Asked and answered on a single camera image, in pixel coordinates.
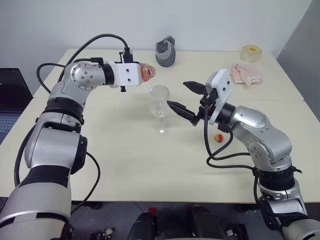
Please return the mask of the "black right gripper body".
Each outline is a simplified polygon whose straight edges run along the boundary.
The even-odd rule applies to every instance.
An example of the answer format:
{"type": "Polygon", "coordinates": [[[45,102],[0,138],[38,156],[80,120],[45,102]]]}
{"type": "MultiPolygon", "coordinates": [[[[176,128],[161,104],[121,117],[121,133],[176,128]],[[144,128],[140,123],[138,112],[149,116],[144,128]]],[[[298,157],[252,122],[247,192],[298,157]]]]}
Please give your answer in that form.
{"type": "Polygon", "coordinates": [[[207,90],[206,86],[201,85],[198,94],[203,95],[203,97],[200,99],[200,106],[196,118],[198,121],[205,119],[205,107],[207,106],[207,120],[209,120],[216,108],[216,100],[218,99],[217,89],[209,88],[209,90],[207,90]]]}

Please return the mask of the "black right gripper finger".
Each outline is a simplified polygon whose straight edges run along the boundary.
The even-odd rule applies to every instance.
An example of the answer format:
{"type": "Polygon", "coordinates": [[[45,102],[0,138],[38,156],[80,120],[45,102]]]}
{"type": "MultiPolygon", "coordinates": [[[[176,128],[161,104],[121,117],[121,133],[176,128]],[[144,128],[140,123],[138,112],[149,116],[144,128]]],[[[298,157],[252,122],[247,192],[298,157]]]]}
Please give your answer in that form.
{"type": "Polygon", "coordinates": [[[167,101],[167,104],[177,115],[188,120],[193,126],[196,126],[198,124],[197,116],[194,112],[187,109],[186,106],[170,100],[167,101]]]}
{"type": "Polygon", "coordinates": [[[187,87],[190,91],[198,95],[207,95],[207,88],[202,83],[196,81],[185,81],[183,85],[187,87]]]}

